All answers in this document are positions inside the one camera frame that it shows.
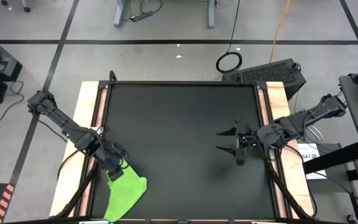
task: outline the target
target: table leg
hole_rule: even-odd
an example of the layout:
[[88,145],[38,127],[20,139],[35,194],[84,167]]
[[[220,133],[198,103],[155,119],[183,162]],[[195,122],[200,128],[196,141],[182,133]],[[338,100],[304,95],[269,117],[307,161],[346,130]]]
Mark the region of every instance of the table leg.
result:
[[117,0],[117,11],[116,11],[116,18],[114,19],[114,26],[119,27],[122,23],[122,15],[125,11],[127,1],[126,0]]
[[345,164],[356,159],[358,159],[358,142],[305,162],[305,174]]
[[208,1],[208,28],[215,26],[215,0]]

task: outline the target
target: black metal frame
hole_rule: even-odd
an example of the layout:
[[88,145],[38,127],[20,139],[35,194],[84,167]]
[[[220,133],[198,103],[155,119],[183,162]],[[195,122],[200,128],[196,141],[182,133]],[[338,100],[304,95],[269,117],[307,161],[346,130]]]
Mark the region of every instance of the black metal frame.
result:
[[[110,81],[100,81],[99,85],[98,85],[98,93],[97,93],[97,97],[96,97],[96,104],[95,104],[95,108],[94,108],[94,115],[93,115],[93,120],[92,120],[92,126],[96,124],[96,115],[97,112],[99,110],[99,106],[100,106],[100,99],[101,99],[101,93],[102,93],[102,89],[107,87],[107,95],[106,95],[106,101],[104,104],[104,111],[103,111],[103,118],[102,118],[102,122],[101,125],[104,126],[106,124],[106,117],[105,114],[107,114],[108,111],[108,103],[109,103],[109,97],[111,95],[111,89],[114,88],[114,86],[249,86],[252,85],[254,87],[254,94],[257,100],[257,107],[258,107],[258,115],[259,115],[259,125],[263,126],[263,116],[262,116],[262,107],[260,105],[260,99],[259,99],[259,92],[258,92],[258,83],[257,82],[166,82],[166,81],[154,81],[154,82],[143,82],[143,81],[114,81],[114,80],[110,80]],[[270,101],[269,101],[269,96],[267,93],[267,89],[266,88],[261,88],[263,93],[264,93],[264,97],[265,97],[265,104],[266,104],[266,109],[267,109],[267,114],[268,114],[268,120],[269,122],[273,121],[273,117],[272,117],[272,111],[271,111],[271,107],[270,107]],[[282,162],[281,162],[281,158],[279,158],[278,153],[276,153],[275,155],[278,159],[277,159],[277,171],[280,174],[280,178],[282,178],[282,181],[285,183],[285,178],[284,178],[284,171],[283,171],[283,167],[282,167]],[[83,165],[83,174],[85,174],[86,170],[88,169],[88,159],[86,158],[84,160],[84,165]],[[94,195],[94,190],[96,188],[96,178],[91,182],[91,187],[90,187],[90,192],[89,192],[89,197],[88,197],[88,204],[87,204],[87,209],[86,209],[86,215],[91,216],[91,211],[92,211],[92,204],[93,204],[93,195]],[[272,179],[268,179],[269,183],[270,183],[270,197],[272,198],[272,202],[273,202],[273,212],[275,217],[280,217],[280,211],[278,208],[278,202],[277,202],[277,194],[276,194],[276,190],[275,190],[275,184],[274,181]],[[76,211],[79,211],[79,205],[80,205],[81,200],[79,201],[78,205],[77,205],[77,209]],[[287,217],[292,217],[291,214],[291,208],[288,204],[288,202],[285,200],[285,210],[287,213]]]
[[358,159],[358,142],[305,162],[305,174],[352,162],[356,159]]
[[[24,222],[14,222],[11,224],[41,224],[41,223],[51,223],[51,224],[77,224],[79,221],[100,221],[97,219],[92,219],[89,216],[84,217],[70,217],[70,218],[54,218],[47,220],[31,220]],[[115,223],[122,224],[253,224],[258,221],[235,221],[235,220],[219,220],[219,221],[203,221],[203,220],[118,220]],[[297,220],[297,219],[289,219],[289,218],[278,218],[276,220],[272,220],[269,223],[286,223],[286,224],[347,224],[347,223],[338,223],[338,222],[327,222],[327,221],[315,221],[315,220]]]

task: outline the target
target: concrete floor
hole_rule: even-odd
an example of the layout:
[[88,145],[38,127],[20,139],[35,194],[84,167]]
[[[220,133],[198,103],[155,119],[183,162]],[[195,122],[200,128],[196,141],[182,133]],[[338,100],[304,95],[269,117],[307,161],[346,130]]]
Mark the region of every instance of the concrete floor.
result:
[[[67,27],[67,40],[230,39],[236,1],[218,0],[220,8],[216,10],[214,29],[206,27],[206,3],[162,1],[162,9],[152,17],[137,23],[128,21],[120,28],[113,24],[117,7],[114,0],[34,0],[28,2],[30,13],[23,11],[18,0],[9,1],[9,6],[0,3],[0,40],[13,40],[12,44],[2,46],[24,65],[19,80],[24,82],[25,100],[43,87],[51,73],[50,91],[60,109],[69,116],[73,116],[80,83],[106,80],[110,70],[115,71],[119,80],[220,80],[221,74],[214,66],[227,50],[227,44],[98,45],[91,41],[63,45],[64,42],[58,41],[73,3],[78,6],[71,26]],[[285,3],[286,0],[241,1],[234,39],[272,40]],[[358,27],[358,0],[346,0],[346,3]],[[145,5],[145,10],[152,10],[158,7],[158,1],[148,0]],[[132,1],[132,13],[139,14],[138,1]],[[296,42],[278,45],[275,51],[274,60],[293,58],[301,63],[307,84],[299,92],[297,111],[314,106],[322,95],[338,93],[339,76],[358,73],[358,44],[322,45],[324,40],[357,40],[339,0],[292,0],[278,39],[310,40],[307,45],[295,45]],[[16,44],[15,40],[30,41]],[[56,41],[46,44],[31,40]],[[269,43],[242,44],[233,45],[232,49],[239,49],[242,67],[247,68],[267,63],[272,47]],[[236,59],[227,58],[223,66],[229,68],[235,63]],[[15,100],[14,96],[7,96],[0,105],[0,115]],[[31,121],[26,105],[23,102],[13,107],[0,122],[0,163],[4,164],[0,165],[0,183],[10,181],[17,158],[25,147],[23,143]],[[349,114],[317,123],[316,127],[323,133],[325,143],[339,142],[346,146],[358,140]],[[5,222],[49,215],[65,143],[42,125],[36,127],[30,139]],[[346,215],[353,213],[349,197],[344,193],[316,194],[315,197],[318,217],[322,220],[343,222]]]

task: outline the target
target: green cloth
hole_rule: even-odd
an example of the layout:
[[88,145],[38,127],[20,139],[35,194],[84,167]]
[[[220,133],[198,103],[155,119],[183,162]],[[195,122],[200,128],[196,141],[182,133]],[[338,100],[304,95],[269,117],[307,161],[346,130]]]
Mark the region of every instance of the green cloth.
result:
[[107,176],[110,199],[104,219],[110,222],[115,222],[123,217],[147,190],[147,179],[139,177],[131,166],[122,171],[124,174],[115,181],[111,181]]

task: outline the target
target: cable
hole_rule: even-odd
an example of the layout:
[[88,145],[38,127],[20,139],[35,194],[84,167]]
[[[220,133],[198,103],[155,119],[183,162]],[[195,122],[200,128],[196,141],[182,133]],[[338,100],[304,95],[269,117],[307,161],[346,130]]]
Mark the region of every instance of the cable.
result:
[[[303,122],[303,135],[304,136],[306,136],[307,138],[309,138],[310,140],[312,140],[309,136],[308,136],[308,134],[307,134],[307,132],[306,132],[306,123],[307,123],[307,121],[309,120],[309,118],[311,118],[312,116],[314,116],[314,113],[316,112],[316,111],[318,111],[319,110],[319,108],[320,108],[320,106],[321,106],[321,104],[322,104],[322,102],[323,102],[323,97],[320,99],[320,102],[317,104],[317,106],[316,106],[316,109],[314,109],[314,111],[310,111],[310,114],[305,118],[305,120],[304,120],[304,122]],[[306,141],[306,137],[301,137],[300,135],[298,135],[299,136],[299,138],[301,139],[301,140],[303,140],[305,143],[307,143],[307,145],[309,145],[309,147],[312,147],[313,149],[317,149],[316,147],[313,147],[313,146],[311,146],[307,141]],[[323,149],[325,149],[325,150],[327,150],[327,151],[330,151],[330,152],[332,152],[333,150],[330,150],[330,149],[327,149],[327,148],[325,148],[324,146],[322,146],[322,145],[320,145]]]
[[77,152],[79,152],[80,150],[76,150],[73,153],[71,153],[63,162],[62,164],[60,164],[59,170],[57,171],[57,180],[59,180],[59,176],[60,176],[60,171],[62,171],[63,166],[66,164],[66,162],[73,157]]
[[272,53],[270,54],[269,63],[272,63],[273,56],[274,56],[274,50],[275,50],[275,46],[276,46],[277,34],[278,34],[279,30],[281,29],[281,26],[283,25],[285,15],[287,14],[287,10],[290,7],[290,2],[291,2],[291,0],[287,0],[287,3],[285,5],[285,7],[284,7],[283,14],[281,15],[280,23],[278,24],[278,28],[276,30],[276,33],[274,34]]
[[315,143],[316,145],[322,147],[323,149],[325,149],[325,150],[327,150],[327,151],[329,151],[329,152],[335,151],[335,150],[327,149],[327,148],[324,147],[322,144],[317,143],[315,140],[311,139],[307,134],[305,134],[305,136],[306,136],[310,141],[312,141],[312,142]]
[[346,193],[348,193],[352,198],[358,200],[358,197],[356,197],[353,192],[350,192],[349,190],[347,190],[347,189],[346,189],[341,183],[339,183],[337,180],[334,180],[334,179],[332,179],[332,178],[330,178],[330,177],[327,177],[327,176],[324,175],[324,174],[320,174],[320,173],[317,173],[317,172],[314,172],[314,173],[315,173],[315,174],[318,174],[318,175],[320,175],[320,176],[323,176],[323,177],[327,178],[328,180],[330,180],[330,181],[332,181],[332,182],[334,182],[334,183],[337,183],[337,184],[338,184],[344,191],[346,191]]
[[[85,132],[87,132],[87,133],[90,133],[90,134],[93,134],[95,137],[96,137],[96,139],[98,140],[98,142],[99,142],[99,145],[100,145],[100,148],[101,148],[101,151],[102,151],[102,153],[103,153],[103,155],[104,155],[104,158],[105,159],[107,159],[108,157],[107,157],[107,155],[106,155],[106,152],[105,152],[105,148],[104,148],[104,143],[103,143],[103,140],[102,140],[102,138],[101,138],[101,136],[97,133],[97,130],[99,129],[99,128],[101,128],[101,127],[99,127],[96,131],[93,131],[92,129],[88,129],[88,128],[84,128],[84,127],[80,127],[80,128],[77,128],[77,127],[74,127],[74,126],[72,126],[71,124],[69,124],[69,123],[67,123],[66,124],[70,129],[72,129],[72,130],[75,130],[75,131],[85,131]],[[119,153],[117,153],[116,151],[114,151],[113,150],[113,152],[115,152],[116,154],[117,154],[117,156],[119,156],[119,159],[120,159],[120,164],[119,164],[119,166],[121,166],[122,164],[123,164],[123,158],[119,155]]]
[[[38,118],[36,118],[38,122],[40,122],[41,124],[45,125],[49,130],[51,130],[51,132],[53,132],[54,134],[56,134],[58,137],[60,137],[63,141],[67,142],[66,139],[64,139],[61,135],[59,135],[55,130],[53,130],[49,125],[47,125],[46,123],[44,123],[43,121],[39,120]],[[60,171],[62,171],[63,166],[66,164],[66,162],[73,157],[77,152],[79,152],[80,150],[76,150],[75,152],[71,153],[63,162],[62,164],[60,164],[59,170],[57,171],[57,180],[59,180],[59,176],[60,176]]]
[[[21,87],[19,88],[19,90],[18,90],[17,92],[16,92],[16,91],[13,91],[13,89],[12,89],[12,86],[13,86],[15,83],[20,83],[20,84],[22,84]],[[15,81],[15,82],[13,82],[13,83],[10,85],[9,89],[11,90],[11,92],[13,92],[13,94],[5,93],[5,95],[7,95],[7,96],[17,96],[17,95],[19,95],[19,96],[21,96],[21,100],[15,102],[15,103],[13,103],[13,104],[11,104],[11,105],[5,110],[5,112],[2,114],[2,116],[1,116],[1,118],[0,118],[0,121],[2,121],[2,119],[4,119],[6,113],[9,111],[9,109],[11,109],[14,105],[17,105],[17,104],[21,103],[21,102],[24,100],[24,96],[20,93],[20,92],[22,91],[22,89],[23,89],[23,86],[24,86],[24,83],[23,83],[22,81]]]
[[49,130],[51,130],[51,132],[53,132],[54,134],[56,134],[59,138],[61,138],[63,141],[67,142],[67,140],[65,138],[63,138],[61,135],[59,135],[55,130],[53,130],[49,125],[47,125],[46,123],[44,123],[43,121],[37,119],[38,122],[40,122],[41,124],[45,125]]
[[[152,11],[153,14],[158,12],[162,8],[162,0],[159,1],[160,1],[160,7],[156,11]],[[139,0],[139,2],[140,2],[139,11],[141,14],[145,14],[145,12],[143,11],[143,0]]]
[[[295,105],[293,107],[293,114],[296,113],[296,102],[298,102],[298,95],[299,95],[299,91],[297,91],[296,93],[296,98],[295,98]],[[323,134],[321,134],[320,130],[318,128],[316,128],[313,125],[310,125],[309,127],[307,127],[308,130],[316,137],[318,138],[320,141],[322,141],[324,139]]]
[[[42,124],[46,125],[51,131],[53,131],[55,134],[57,134],[51,127],[49,127],[47,124],[45,124],[44,122],[38,120],[39,122],[41,122]],[[99,131],[100,128],[103,128],[103,126],[100,126],[97,128],[96,132]],[[59,176],[60,176],[60,171],[62,171],[62,168],[63,166],[66,164],[66,162],[71,158],[73,157],[77,152],[79,152],[80,150],[77,149],[76,151],[74,151],[73,153],[71,153],[63,162],[62,164],[60,164],[60,167],[59,167],[59,170],[57,171],[57,180],[59,180]]]
[[[297,155],[301,158],[301,160],[302,160],[302,166],[303,166],[303,164],[304,164],[305,162],[304,162],[304,160],[303,160],[302,154],[301,154],[298,150],[296,150],[294,147],[292,147],[292,146],[290,146],[290,145],[288,145],[288,144],[287,144],[285,147],[291,149],[293,152],[295,152],[295,154],[297,154]],[[312,199],[312,201],[313,201],[313,204],[314,204],[314,213],[312,214],[312,217],[314,218],[314,217],[317,215],[317,212],[318,212],[317,203],[316,203],[316,200],[314,199],[313,194],[311,193],[311,190],[310,190],[308,184],[307,184],[307,186],[308,186],[308,190],[309,190],[310,197],[311,197],[311,199]]]
[[[231,48],[231,44],[232,44],[232,42],[233,42],[234,31],[236,30],[236,24],[237,24],[237,17],[238,17],[238,14],[239,14],[239,8],[240,8],[240,0],[238,0],[238,3],[237,3],[236,18],[234,19],[233,32],[232,32],[232,34],[231,34],[229,48],[228,48],[227,52],[226,52],[225,54],[223,54],[222,56],[220,56],[220,57],[218,58],[218,60],[216,61],[216,63],[215,63],[216,69],[217,69],[220,73],[222,73],[222,74],[229,73],[229,72],[235,72],[235,71],[237,71],[238,69],[240,69],[240,67],[241,67],[241,65],[242,65],[242,56],[241,56],[241,54],[238,53],[238,52],[229,52],[229,51],[230,51],[230,48]],[[223,58],[225,58],[226,56],[228,56],[228,55],[235,55],[235,56],[237,56],[237,57],[239,58],[239,63],[238,63],[234,68],[232,68],[232,69],[222,70],[222,69],[220,68],[221,60],[222,60]]]

